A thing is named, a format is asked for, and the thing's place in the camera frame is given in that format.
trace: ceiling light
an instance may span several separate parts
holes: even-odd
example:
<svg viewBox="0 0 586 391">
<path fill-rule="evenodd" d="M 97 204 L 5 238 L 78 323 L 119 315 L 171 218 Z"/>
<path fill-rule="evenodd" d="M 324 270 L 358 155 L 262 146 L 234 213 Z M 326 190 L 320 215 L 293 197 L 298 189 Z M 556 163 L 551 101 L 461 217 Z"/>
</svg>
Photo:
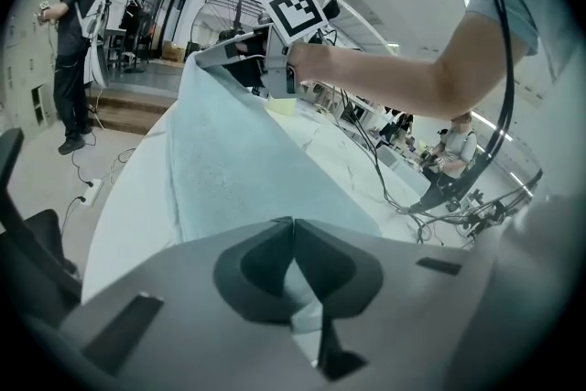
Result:
<svg viewBox="0 0 586 391">
<path fill-rule="evenodd" d="M 488 125 L 491 129 L 496 130 L 496 125 L 491 123 L 488 119 L 480 116 L 478 113 L 475 113 L 474 111 L 472 111 L 472 116 L 474 116 L 479 121 L 482 121 L 483 123 Z M 501 136 L 505 136 L 505 139 L 508 140 L 509 142 L 513 141 L 513 138 L 510 135 L 505 134 L 503 131 L 501 131 Z"/>
<path fill-rule="evenodd" d="M 519 178 L 518 178 L 518 177 L 515 175 L 515 173 L 511 173 L 511 176 L 513 177 L 513 179 L 514 179 L 516 182 L 518 182 L 518 183 L 519 183 L 521 186 L 523 186 L 523 189 L 525 190 L 525 192 L 526 192 L 527 194 L 529 194 L 529 196 L 533 197 L 533 193 L 532 193 L 532 192 L 531 192 L 529 189 L 527 189 L 527 188 L 526 188 L 525 184 L 523 184 L 523 181 L 521 181 L 521 179 L 519 179 Z"/>
<path fill-rule="evenodd" d="M 478 147 L 478 149 L 479 149 L 481 152 L 483 152 L 483 153 L 486 151 L 486 150 L 484 150 L 484 149 L 483 149 L 482 147 L 480 147 L 480 146 L 477 146 L 477 147 Z"/>
</svg>

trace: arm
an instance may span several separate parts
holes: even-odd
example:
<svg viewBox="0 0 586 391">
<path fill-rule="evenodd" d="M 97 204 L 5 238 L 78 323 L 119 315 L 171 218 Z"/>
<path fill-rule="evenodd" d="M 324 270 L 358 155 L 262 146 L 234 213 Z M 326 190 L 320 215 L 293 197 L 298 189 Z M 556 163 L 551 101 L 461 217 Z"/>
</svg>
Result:
<svg viewBox="0 0 586 391">
<path fill-rule="evenodd" d="M 41 19 L 45 21 L 49 20 L 59 20 L 61 19 L 67 12 L 70 11 L 70 8 L 73 8 L 76 2 L 79 0 L 60 0 L 60 2 L 54 5 L 47 10 L 44 10 L 41 13 Z"/>
<path fill-rule="evenodd" d="M 514 33 L 511 42 L 518 63 L 528 47 Z M 435 62 L 296 43 L 289 63 L 300 81 L 325 81 L 391 108 L 451 119 L 473 108 L 505 76 L 505 47 L 497 22 L 467 13 Z"/>
<path fill-rule="evenodd" d="M 431 155 L 439 155 L 445 148 L 445 144 L 443 142 L 439 142 L 435 147 L 433 147 L 433 150 L 431 150 Z"/>
<path fill-rule="evenodd" d="M 462 169 L 462 168 L 466 168 L 467 163 L 465 161 L 462 160 L 456 160 L 456 161 L 446 161 L 443 164 L 443 171 L 454 171 L 457 169 Z"/>
<path fill-rule="evenodd" d="M 69 12 L 69 10 L 70 8 L 67 6 L 67 4 L 59 2 L 53 7 L 48 8 L 47 10 L 43 10 L 41 13 L 41 18 L 44 22 L 49 20 L 59 20 L 62 16 Z"/>
<path fill-rule="evenodd" d="M 461 150 L 460 158 L 456 161 L 446 161 L 443 165 L 443 171 L 453 171 L 466 168 L 474 158 L 476 153 L 476 134 L 471 134 L 466 140 L 464 148 Z"/>
</svg>

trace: wooden step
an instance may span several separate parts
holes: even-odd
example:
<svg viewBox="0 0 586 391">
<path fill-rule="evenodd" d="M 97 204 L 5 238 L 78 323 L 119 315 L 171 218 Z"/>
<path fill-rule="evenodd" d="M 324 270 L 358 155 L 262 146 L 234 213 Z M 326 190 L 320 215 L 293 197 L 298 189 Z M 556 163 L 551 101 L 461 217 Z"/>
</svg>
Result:
<svg viewBox="0 0 586 391">
<path fill-rule="evenodd" d="M 89 102 L 95 107 L 99 92 L 93 91 L 88 96 Z M 98 102 L 98 112 L 101 108 L 132 109 L 163 115 L 175 102 L 174 99 L 144 93 L 104 90 Z"/>
<path fill-rule="evenodd" d="M 100 99 L 98 118 L 106 129 L 114 131 L 130 132 L 145 136 L 162 114 L 151 113 L 137 109 L 110 108 L 102 106 Z M 97 119 L 90 113 L 90 120 L 94 127 L 100 127 Z"/>
</svg>

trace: power strip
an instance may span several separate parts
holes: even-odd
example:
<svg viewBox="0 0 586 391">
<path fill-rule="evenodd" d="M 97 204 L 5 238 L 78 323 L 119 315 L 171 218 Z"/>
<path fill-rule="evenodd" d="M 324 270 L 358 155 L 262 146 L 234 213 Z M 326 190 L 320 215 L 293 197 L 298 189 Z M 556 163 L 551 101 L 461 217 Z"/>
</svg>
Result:
<svg viewBox="0 0 586 391">
<path fill-rule="evenodd" d="M 92 179 L 92 186 L 88 187 L 85 194 L 83 194 L 83 197 L 85 198 L 85 201 L 81 203 L 83 207 L 87 207 L 88 209 L 93 207 L 93 203 L 98 198 L 102 185 L 103 181 L 101 179 Z"/>
</svg>

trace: towel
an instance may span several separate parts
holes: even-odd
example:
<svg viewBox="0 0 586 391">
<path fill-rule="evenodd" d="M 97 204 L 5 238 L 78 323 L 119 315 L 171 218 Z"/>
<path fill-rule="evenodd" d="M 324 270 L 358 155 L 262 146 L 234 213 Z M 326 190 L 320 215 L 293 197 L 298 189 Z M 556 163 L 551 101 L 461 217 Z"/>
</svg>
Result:
<svg viewBox="0 0 586 391">
<path fill-rule="evenodd" d="M 380 236 L 377 224 L 224 68 L 191 55 L 168 119 L 168 201 L 180 242 L 281 217 Z M 320 303 L 293 262 L 284 291 L 297 331 L 320 328 Z"/>
</svg>

